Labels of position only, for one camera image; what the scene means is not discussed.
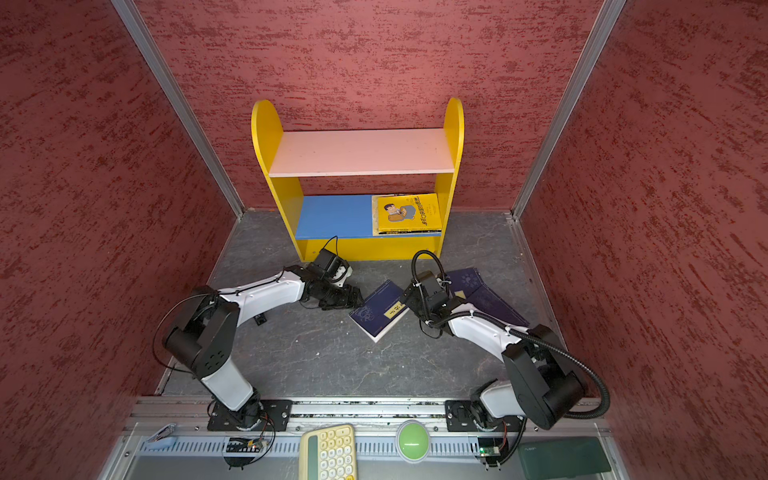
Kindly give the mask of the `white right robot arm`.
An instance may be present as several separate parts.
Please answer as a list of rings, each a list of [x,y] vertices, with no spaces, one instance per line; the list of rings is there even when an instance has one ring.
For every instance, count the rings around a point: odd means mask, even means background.
[[[432,275],[413,281],[401,301],[423,326],[467,340],[504,364],[505,381],[492,380],[470,397],[468,410],[480,429],[515,416],[549,430],[562,418],[590,420],[608,412],[606,383],[548,327],[507,323],[453,296]]]

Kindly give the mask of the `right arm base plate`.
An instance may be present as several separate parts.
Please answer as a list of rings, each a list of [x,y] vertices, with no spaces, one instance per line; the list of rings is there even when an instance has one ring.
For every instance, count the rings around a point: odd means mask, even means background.
[[[444,403],[449,432],[519,433],[522,419],[494,417],[479,400],[447,400]]]

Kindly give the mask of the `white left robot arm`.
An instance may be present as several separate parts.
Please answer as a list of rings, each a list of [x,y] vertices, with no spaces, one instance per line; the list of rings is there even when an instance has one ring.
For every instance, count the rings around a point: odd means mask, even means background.
[[[213,395],[242,428],[260,416],[260,396],[231,359],[238,328],[277,307],[315,300],[322,310],[363,305],[360,289],[316,266],[293,265],[276,275],[229,290],[208,286],[180,303],[162,346]]]

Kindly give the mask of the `yellow wooden bookshelf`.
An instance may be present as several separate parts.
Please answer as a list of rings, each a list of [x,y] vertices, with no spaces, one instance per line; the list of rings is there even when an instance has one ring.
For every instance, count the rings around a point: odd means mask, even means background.
[[[449,100],[440,128],[287,132],[268,100],[251,114],[254,152],[299,258],[314,260],[332,241],[352,261],[408,260],[419,250],[440,255],[460,171],[465,117]],[[306,178],[342,180],[432,175],[442,217],[439,234],[374,236],[371,197],[305,195]]]

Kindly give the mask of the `right circuit board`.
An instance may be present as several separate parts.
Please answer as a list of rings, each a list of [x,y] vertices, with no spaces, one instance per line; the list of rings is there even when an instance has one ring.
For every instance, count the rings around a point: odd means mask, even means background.
[[[498,437],[479,437],[477,443],[477,455],[481,458],[499,457],[504,446],[504,440]]]

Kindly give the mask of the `left circuit board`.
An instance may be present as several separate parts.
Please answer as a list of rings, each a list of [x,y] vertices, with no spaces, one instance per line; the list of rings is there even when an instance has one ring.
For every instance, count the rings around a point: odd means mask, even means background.
[[[263,439],[230,437],[227,439],[224,454],[255,456],[267,446],[268,442]]]

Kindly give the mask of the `dark blue book top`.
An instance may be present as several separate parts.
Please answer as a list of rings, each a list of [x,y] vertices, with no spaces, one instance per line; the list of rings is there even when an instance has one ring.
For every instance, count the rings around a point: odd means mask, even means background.
[[[464,298],[480,311],[505,323],[529,327],[530,323],[487,285],[463,290]]]

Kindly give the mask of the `circuit board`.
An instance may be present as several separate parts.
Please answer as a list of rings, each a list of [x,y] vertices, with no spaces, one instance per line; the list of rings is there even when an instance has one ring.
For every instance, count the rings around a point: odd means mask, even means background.
[[[477,443],[477,455],[481,458],[499,457],[504,446],[504,440],[498,437],[479,437]]]
[[[227,439],[224,454],[255,456],[267,446],[268,442],[263,439],[230,437]]]

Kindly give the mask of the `aluminium corner post right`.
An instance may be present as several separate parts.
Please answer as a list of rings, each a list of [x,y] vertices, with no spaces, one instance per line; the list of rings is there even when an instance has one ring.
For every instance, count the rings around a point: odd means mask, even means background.
[[[552,121],[544,135],[541,146],[511,209],[511,216],[514,221],[519,222],[522,219],[534,190],[554,153],[558,141],[579,102],[582,92],[625,5],[625,0],[605,0],[602,3]]]

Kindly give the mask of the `yellow cartoon book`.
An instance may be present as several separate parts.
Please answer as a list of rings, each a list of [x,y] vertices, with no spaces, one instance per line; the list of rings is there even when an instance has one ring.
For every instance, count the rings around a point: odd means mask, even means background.
[[[438,196],[373,195],[372,233],[374,236],[427,235],[442,231]]]

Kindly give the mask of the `metal clip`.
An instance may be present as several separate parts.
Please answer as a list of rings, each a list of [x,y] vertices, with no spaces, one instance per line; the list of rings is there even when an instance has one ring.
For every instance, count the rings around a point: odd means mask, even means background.
[[[176,443],[176,437],[174,436],[176,426],[176,423],[165,425],[144,442],[144,447],[151,451],[172,447]]]

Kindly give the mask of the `green round button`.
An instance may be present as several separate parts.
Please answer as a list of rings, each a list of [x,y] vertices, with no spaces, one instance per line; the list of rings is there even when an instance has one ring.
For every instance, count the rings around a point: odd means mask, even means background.
[[[431,438],[427,428],[410,419],[403,422],[396,432],[395,447],[398,455],[408,463],[422,462],[429,454]]]

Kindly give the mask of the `dark blue book bottom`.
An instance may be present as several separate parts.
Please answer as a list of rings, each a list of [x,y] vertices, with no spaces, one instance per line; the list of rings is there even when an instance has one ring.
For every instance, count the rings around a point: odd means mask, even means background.
[[[449,290],[455,296],[466,300],[470,300],[474,294],[487,288],[479,271],[474,267],[448,271],[446,275],[449,281]]]

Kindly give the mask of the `aluminium corner post left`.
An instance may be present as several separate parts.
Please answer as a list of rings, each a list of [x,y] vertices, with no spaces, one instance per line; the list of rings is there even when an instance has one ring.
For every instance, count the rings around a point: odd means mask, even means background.
[[[214,147],[207,138],[192,107],[185,98],[160,48],[153,39],[136,3],[129,0],[111,0],[120,20],[139,49],[145,63],[161,87],[171,107],[181,121],[187,135],[193,142],[211,173],[219,190],[227,200],[237,219],[240,219],[246,207],[237,193]]]

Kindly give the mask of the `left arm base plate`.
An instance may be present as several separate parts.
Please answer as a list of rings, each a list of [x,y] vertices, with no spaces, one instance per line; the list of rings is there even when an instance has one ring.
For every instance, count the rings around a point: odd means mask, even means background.
[[[207,408],[207,430],[213,432],[262,431],[272,426],[283,432],[287,428],[293,402],[291,400],[249,400],[239,410],[230,410],[222,402],[212,400]]]

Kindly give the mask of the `dark blue book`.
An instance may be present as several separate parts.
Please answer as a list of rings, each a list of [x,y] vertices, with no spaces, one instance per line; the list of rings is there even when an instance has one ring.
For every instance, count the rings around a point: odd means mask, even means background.
[[[446,275],[449,281],[449,290],[455,296],[466,300],[470,300],[474,294],[487,288],[479,271],[474,267],[448,271]]]
[[[505,323],[529,327],[530,323],[487,285],[463,290],[464,298],[480,311]]]
[[[402,288],[387,280],[349,316],[374,343],[377,343],[409,312],[409,308],[401,301],[403,293]]]

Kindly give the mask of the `yellow calculator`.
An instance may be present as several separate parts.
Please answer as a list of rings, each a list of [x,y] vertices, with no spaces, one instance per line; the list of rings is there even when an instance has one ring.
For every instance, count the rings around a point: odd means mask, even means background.
[[[299,446],[300,480],[359,478],[355,430],[340,424],[306,432]]]

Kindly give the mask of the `aluminium corner post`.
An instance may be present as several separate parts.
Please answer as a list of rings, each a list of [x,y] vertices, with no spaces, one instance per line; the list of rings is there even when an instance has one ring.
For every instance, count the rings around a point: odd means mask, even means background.
[[[211,173],[219,190],[227,200],[237,219],[240,219],[246,207],[237,193],[214,147],[207,138],[192,107],[185,98],[160,48],[153,39],[136,3],[129,0],[111,0],[120,20],[139,49],[145,63],[161,87],[171,107],[181,121],[187,135],[193,142]]]
[[[602,3],[552,121],[544,135],[541,146],[511,209],[511,216],[514,221],[519,222],[522,219],[534,190],[554,153],[558,141],[579,102],[582,92],[625,5],[625,0],[605,0]]]

